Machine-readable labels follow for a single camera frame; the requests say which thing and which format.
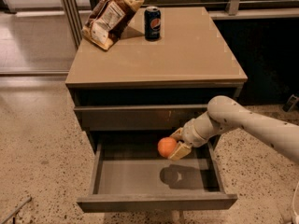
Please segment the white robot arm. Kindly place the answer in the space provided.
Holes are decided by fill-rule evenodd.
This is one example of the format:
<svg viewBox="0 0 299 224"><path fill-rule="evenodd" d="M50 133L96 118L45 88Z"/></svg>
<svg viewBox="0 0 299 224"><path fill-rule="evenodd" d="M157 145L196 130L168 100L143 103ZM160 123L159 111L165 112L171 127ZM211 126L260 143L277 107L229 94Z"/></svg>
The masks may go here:
<svg viewBox="0 0 299 224"><path fill-rule="evenodd" d="M211 137L242 129L276 152L299 162L299 126L287 121L269 118L247 110L227 96L216 96L207 104L207 111L178 128L171 137L177 141L167 155L171 161L187 156L193 147L200 147Z"/></svg>

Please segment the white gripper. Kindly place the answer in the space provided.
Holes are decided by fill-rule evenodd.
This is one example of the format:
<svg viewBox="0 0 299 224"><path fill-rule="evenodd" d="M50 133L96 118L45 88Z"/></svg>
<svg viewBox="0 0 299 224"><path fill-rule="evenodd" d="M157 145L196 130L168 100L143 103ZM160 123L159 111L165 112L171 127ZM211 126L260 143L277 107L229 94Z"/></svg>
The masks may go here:
<svg viewBox="0 0 299 224"><path fill-rule="evenodd" d="M178 142L168 159L171 161L181 160L191 153L192 147L204 145L218 131L219 123L214 121L207 112L196 119L189 120L184 124L183 128L178 128L171 134L171 137L176 141L182 139L184 143Z"/></svg>

